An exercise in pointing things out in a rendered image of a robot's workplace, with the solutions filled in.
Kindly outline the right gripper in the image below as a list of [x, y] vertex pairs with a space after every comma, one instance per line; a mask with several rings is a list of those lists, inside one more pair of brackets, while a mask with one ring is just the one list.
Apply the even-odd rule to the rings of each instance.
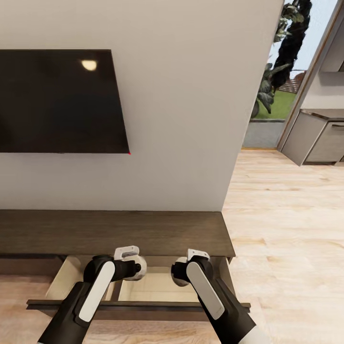
[[178, 262], [175, 261], [175, 263], [172, 265], [171, 268], [171, 273], [173, 274], [173, 277], [176, 279], [182, 279], [186, 282], [188, 282], [188, 279], [185, 275], [185, 268], [187, 267], [187, 262], [183, 263], [183, 262]]

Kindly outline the pillar candle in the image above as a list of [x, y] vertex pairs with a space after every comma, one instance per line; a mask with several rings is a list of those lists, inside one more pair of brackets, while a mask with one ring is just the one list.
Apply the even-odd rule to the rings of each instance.
[[124, 261], [129, 261], [129, 260], [134, 260], [136, 264], [139, 263], [141, 265], [141, 270], [140, 272], [137, 272], [134, 277], [124, 278], [123, 280], [129, 281], [129, 282], [135, 282], [135, 281], [141, 280], [147, 272], [146, 261], [138, 255], [124, 257]]
[[[181, 257], [181, 258], [178, 258], [176, 261], [186, 263], [187, 259], [188, 259], [187, 257]], [[190, 284], [190, 282], [186, 282], [183, 279], [176, 279], [176, 278], [174, 278], [173, 274], [171, 274], [171, 276], [172, 276], [173, 282], [176, 285], [178, 285], [179, 287], [185, 287], [186, 285]]]

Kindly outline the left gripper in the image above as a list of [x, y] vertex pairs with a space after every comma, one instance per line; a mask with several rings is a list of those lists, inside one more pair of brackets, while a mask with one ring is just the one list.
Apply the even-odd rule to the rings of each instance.
[[121, 271], [120, 275], [118, 276], [117, 280], [122, 280], [124, 278], [134, 277], [137, 272], [140, 272], [141, 265], [139, 263], [135, 263], [134, 260], [129, 261], [117, 261], [120, 264]]

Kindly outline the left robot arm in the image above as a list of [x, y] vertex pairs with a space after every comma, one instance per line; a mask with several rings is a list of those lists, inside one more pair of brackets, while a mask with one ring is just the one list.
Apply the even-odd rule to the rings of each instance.
[[117, 248], [113, 257], [93, 256], [83, 281], [75, 284], [37, 344], [82, 344], [109, 284], [140, 272], [139, 263], [124, 261], [139, 252], [139, 247], [127, 246]]

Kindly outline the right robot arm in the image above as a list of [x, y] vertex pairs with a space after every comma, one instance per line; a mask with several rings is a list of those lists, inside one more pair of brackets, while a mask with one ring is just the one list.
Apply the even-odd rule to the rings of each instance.
[[187, 258], [175, 261], [171, 273], [192, 284], [221, 344], [271, 344], [222, 279], [214, 278], [210, 256], [188, 249]]

